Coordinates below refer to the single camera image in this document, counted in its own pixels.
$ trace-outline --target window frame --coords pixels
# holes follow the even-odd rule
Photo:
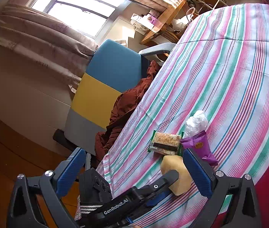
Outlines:
[[[37,0],[34,0],[34,2],[32,2],[30,7],[32,7],[36,1]],[[94,41],[97,44],[101,44],[102,41],[104,40],[104,38],[106,37],[108,31],[113,27],[114,23],[118,20],[118,17],[122,14],[124,9],[131,3],[131,1],[130,0],[125,0],[118,7],[116,7],[114,5],[111,5],[111,4],[107,3],[107,2],[104,2],[102,0],[95,0],[95,1],[103,3],[103,4],[108,5],[110,7],[113,7],[113,8],[115,8],[115,10],[112,12],[112,14],[109,17],[107,17],[107,16],[104,16],[104,15],[102,15],[100,13],[97,13],[97,12],[95,12],[93,10],[90,10],[90,9],[87,9],[87,8],[84,8],[84,7],[81,7],[81,6],[78,6],[78,5],[74,5],[74,4],[71,4],[71,3],[66,3],[66,2],[62,2],[62,1],[58,1],[58,0],[51,0],[47,4],[47,6],[43,10],[43,12],[44,13],[49,13],[49,11],[53,8],[53,6],[56,3],[58,3],[58,4],[65,4],[65,5],[68,5],[68,6],[76,7],[76,8],[81,9],[82,11],[87,11],[89,13],[93,13],[93,14],[95,14],[97,16],[100,16],[100,17],[106,19],[105,23],[101,26],[101,28],[99,29],[99,31],[96,33],[95,36],[89,35],[88,33],[85,33],[83,31],[78,30],[83,35],[94,39]]]

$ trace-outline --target bed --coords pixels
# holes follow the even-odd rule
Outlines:
[[[233,177],[248,173],[258,182],[269,166],[269,5],[219,8],[190,24],[97,168],[113,197],[161,176],[162,156],[147,152],[153,130],[177,134],[197,110],[209,121],[215,170]],[[206,200],[192,183],[135,224],[187,227]]]

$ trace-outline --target chair armrest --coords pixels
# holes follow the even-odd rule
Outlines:
[[[139,54],[141,56],[147,56],[147,55],[156,55],[156,54],[162,54],[162,53],[170,53],[172,49],[175,47],[176,44],[174,43],[163,43],[159,45],[155,45],[152,47],[149,47],[144,50],[140,50]]]

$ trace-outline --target box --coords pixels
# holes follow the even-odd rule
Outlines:
[[[143,31],[145,31],[144,27],[151,30],[154,26],[152,23],[150,23],[148,21],[148,19],[144,19],[135,13],[132,15],[130,22],[132,25],[134,25],[136,27],[142,27],[143,29],[141,29],[141,30],[143,30]]]
[[[141,30],[140,28],[136,27],[135,29],[138,33],[141,33],[142,35],[146,34],[146,31]]]
[[[150,22],[153,25],[155,25],[158,22],[158,20],[155,17],[153,17],[152,15],[150,15],[150,14],[145,15],[143,17],[143,20],[147,20],[148,22]]]
[[[158,17],[160,16],[160,13],[153,9],[149,11],[149,14],[155,17],[156,19],[158,19]]]

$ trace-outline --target yellow chair cushion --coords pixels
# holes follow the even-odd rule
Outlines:
[[[85,73],[73,98],[71,108],[82,117],[106,128],[119,95],[121,95],[119,91]]]

